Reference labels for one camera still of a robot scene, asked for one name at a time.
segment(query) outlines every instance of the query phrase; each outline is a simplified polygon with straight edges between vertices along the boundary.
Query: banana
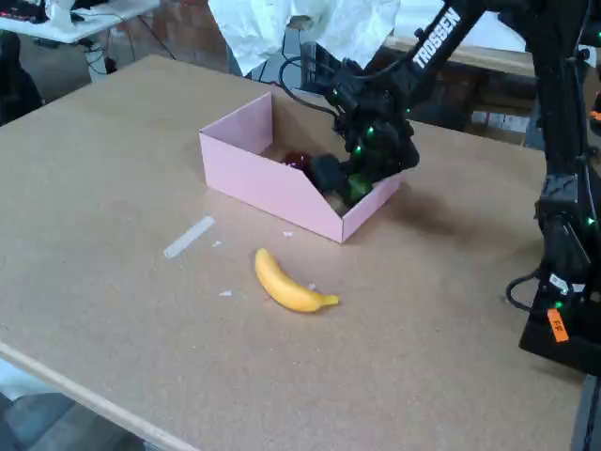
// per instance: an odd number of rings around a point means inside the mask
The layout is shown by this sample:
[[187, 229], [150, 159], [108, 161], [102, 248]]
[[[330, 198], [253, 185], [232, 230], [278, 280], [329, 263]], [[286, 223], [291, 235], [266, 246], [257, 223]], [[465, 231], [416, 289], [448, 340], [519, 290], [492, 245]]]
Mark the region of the banana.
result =
[[267, 249], [254, 256], [254, 270], [263, 288], [275, 301], [296, 312], [315, 312], [324, 305], [335, 305], [338, 296], [325, 296], [297, 284], [282, 272]]

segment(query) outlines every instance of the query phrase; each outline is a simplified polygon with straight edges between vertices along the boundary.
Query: cardboard surface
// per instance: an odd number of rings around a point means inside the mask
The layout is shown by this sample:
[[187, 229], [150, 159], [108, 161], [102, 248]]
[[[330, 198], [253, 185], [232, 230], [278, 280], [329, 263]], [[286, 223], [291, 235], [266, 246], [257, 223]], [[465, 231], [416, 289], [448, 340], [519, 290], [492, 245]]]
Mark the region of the cardboard surface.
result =
[[[270, 93], [249, 102], [200, 131], [200, 148], [207, 186], [285, 219], [323, 237], [344, 242], [398, 190], [403, 174], [379, 182], [372, 193], [340, 217], [302, 171], [271, 160], [274, 151], [273, 108], [279, 102]], [[312, 113], [299, 110], [302, 117]], [[311, 144], [296, 149], [315, 152]]]
[[[501, 300], [543, 155], [414, 124], [420, 166], [340, 246], [205, 187], [198, 129], [268, 89], [151, 57], [0, 129], [0, 354], [166, 450], [567, 449], [582, 378]], [[258, 247], [342, 303], [283, 309]]]

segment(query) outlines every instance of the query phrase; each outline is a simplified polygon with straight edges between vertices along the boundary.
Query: robotic arm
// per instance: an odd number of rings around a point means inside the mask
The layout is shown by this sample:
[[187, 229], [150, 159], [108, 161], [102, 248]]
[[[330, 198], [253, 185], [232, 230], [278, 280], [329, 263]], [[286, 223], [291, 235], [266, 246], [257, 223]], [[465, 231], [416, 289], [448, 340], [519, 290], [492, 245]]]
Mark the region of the robotic arm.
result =
[[591, 2], [446, 0], [434, 21], [418, 30], [413, 49], [386, 69], [365, 74], [344, 62], [332, 71], [325, 97], [338, 112], [334, 129], [345, 138], [349, 158], [327, 165], [329, 173], [317, 174], [316, 181], [352, 206], [373, 183], [416, 166], [420, 158], [406, 111], [427, 98], [438, 72], [480, 17], [501, 12], [532, 53], [547, 160], [535, 206], [545, 252], [531, 276], [540, 280], [532, 307], [513, 301], [513, 286], [508, 288], [512, 303], [530, 312], [520, 347], [598, 376], [601, 306], [593, 294], [601, 292], [596, 214], [601, 183], [589, 161], [593, 152], [577, 72], [587, 57], [578, 45]]

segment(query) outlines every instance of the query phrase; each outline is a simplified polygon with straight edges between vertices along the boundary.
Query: cardboard box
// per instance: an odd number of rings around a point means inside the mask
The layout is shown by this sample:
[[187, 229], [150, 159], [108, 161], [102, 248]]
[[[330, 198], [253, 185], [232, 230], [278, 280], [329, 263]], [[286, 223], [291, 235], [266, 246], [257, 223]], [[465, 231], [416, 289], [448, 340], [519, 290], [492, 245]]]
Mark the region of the cardboard box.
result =
[[313, 128], [327, 121], [323, 113], [271, 93], [251, 101], [200, 132], [207, 185], [326, 238], [346, 241], [396, 192], [402, 174], [378, 183], [341, 217], [302, 171], [266, 156], [339, 151], [342, 142], [334, 148], [332, 130]]

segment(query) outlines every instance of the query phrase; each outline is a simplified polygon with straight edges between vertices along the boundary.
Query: floor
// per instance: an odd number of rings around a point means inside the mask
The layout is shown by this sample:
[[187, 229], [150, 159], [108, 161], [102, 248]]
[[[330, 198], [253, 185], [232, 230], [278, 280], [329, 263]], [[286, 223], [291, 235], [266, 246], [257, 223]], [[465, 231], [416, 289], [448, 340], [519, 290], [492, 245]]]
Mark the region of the floor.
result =
[[[301, 41], [298, 32], [288, 30], [288, 34], [286, 34], [286, 55], [291, 57], [300, 54]], [[21, 41], [22, 65], [34, 79], [44, 100], [56, 100], [90, 83], [87, 62], [82, 47], [60, 45], [56, 48], [48, 48], [36, 44], [33, 39], [26, 36], [21, 36]], [[160, 54], [169, 57], [169, 54], [159, 46], [148, 47], [139, 42], [134, 42], [134, 46], [136, 59], [149, 54]], [[123, 68], [132, 62], [130, 45], [120, 43], [117, 39], [112, 39], [108, 54], [116, 61], [118, 68]], [[175, 54], [178, 59], [185, 60], [185, 57], [179, 57], [177, 52]], [[193, 63], [196, 65], [213, 70], [227, 71], [225, 58], [210, 54], [196, 54], [195, 57]], [[283, 62], [284, 58], [280, 54], [270, 59], [261, 80], [267, 83], [277, 80], [278, 70]], [[258, 79], [261, 70], [262, 66], [253, 70], [253, 78]], [[285, 73], [285, 82], [289, 87], [299, 87], [301, 84], [300, 71], [288, 68]]]

